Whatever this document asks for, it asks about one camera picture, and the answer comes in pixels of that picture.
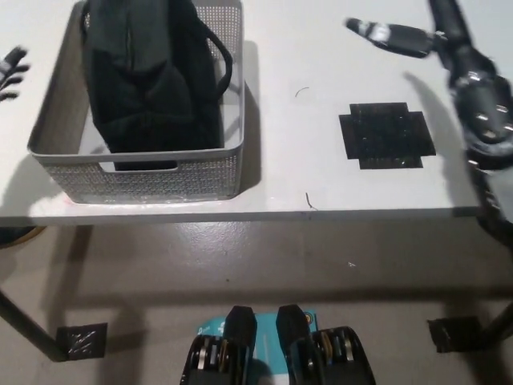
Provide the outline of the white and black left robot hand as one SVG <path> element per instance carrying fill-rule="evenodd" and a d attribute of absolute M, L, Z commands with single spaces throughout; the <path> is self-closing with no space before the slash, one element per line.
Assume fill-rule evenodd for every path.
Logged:
<path fill-rule="evenodd" d="M 30 70 L 30 64 L 23 63 L 28 50 L 21 46 L 14 47 L 1 58 L 1 101 L 16 99 L 16 91 L 6 89 L 23 81 L 23 74 Z"/>

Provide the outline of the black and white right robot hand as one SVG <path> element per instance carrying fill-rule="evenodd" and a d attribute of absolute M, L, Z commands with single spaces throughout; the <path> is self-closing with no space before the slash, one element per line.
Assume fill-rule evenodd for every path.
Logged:
<path fill-rule="evenodd" d="M 430 1 L 435 30 L 427 32 L 412 26 L 347 18 L 345 26 L 384 51 L 416 59 L 434 52 L 452 79 L 474 72 L 496 75 L 488 57 L 472 42 L 463 13 L 456 1 Z"/>

